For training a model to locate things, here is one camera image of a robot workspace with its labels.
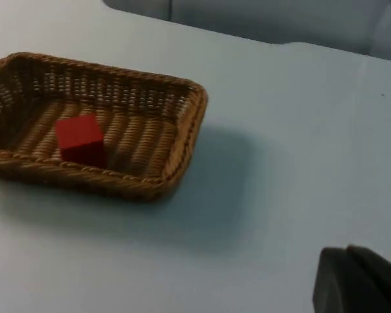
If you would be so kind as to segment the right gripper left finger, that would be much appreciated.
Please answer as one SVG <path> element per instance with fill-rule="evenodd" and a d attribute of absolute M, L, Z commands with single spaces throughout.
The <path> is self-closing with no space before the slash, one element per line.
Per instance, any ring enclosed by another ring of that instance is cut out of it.
<path fill-rule="evenodd" d="M 323 248 L 313 288 L 315 312 L 391 312 L 389 302 L 346 248 Z"/>

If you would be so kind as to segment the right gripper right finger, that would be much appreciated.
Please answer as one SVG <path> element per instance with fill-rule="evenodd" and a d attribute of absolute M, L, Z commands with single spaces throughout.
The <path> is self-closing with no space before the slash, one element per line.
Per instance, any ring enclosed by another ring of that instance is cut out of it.
<path fill-rule="evenodd" d="M 369 276 L 391 306 L 391 262 L 363 246 L 347 247 L 347 252 Z"/>

